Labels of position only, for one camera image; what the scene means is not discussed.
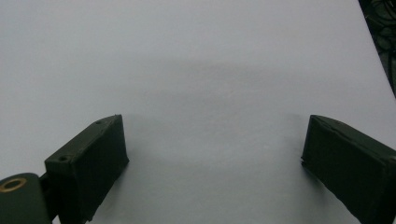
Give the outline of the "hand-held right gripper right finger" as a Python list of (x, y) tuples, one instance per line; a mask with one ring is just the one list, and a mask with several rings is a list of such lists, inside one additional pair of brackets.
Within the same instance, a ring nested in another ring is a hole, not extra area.
[(396, 151), (345, 123), (309, 119), (302, 166), (361, 224), (396, 218)]

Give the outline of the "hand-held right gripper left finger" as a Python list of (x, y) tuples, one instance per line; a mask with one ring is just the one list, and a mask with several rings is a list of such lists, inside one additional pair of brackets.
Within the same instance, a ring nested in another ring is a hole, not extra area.
[(99, 119), (45, 160), (63, 224), (85, 224), (129, 162), (121, 115)]

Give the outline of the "dark patterned cloth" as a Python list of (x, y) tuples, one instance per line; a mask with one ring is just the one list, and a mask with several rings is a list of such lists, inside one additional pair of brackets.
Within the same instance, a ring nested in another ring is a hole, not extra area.
[(358, 0), (389, 85), (396, 97), (396, 0)]

